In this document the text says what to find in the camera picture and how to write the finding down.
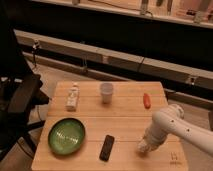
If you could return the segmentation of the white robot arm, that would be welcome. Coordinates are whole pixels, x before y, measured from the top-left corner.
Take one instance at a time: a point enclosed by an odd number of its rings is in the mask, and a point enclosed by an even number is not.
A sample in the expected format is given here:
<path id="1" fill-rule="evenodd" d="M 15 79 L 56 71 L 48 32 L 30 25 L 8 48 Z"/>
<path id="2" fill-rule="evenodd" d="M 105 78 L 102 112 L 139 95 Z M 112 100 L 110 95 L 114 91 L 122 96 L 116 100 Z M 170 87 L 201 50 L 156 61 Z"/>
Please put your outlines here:
<path id="1" fill-rule="evenodd" d="M 156 150 L 169 134 L 176 135 L 213 156 L 213 132 L 184 120 L 184 110 L 177 104 L 168 105 L 152 114 L 152 123 L 139 143 L 142 153 Z"/>

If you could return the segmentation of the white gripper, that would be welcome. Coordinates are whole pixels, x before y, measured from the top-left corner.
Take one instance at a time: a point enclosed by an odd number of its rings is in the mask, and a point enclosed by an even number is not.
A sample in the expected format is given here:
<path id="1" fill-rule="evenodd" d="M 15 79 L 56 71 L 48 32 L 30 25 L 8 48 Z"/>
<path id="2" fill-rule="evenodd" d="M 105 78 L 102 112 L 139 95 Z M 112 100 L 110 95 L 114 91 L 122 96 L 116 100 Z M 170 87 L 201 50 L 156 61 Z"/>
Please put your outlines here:
<path id="1" fill-rule="evenodd" d="M 164 143 L 163 140 L 158 140 L 155 137 L 144 136 L 143 141 L 145 141 L 150 148 L 150 151 L 156 150 L 160 145 Z"/>

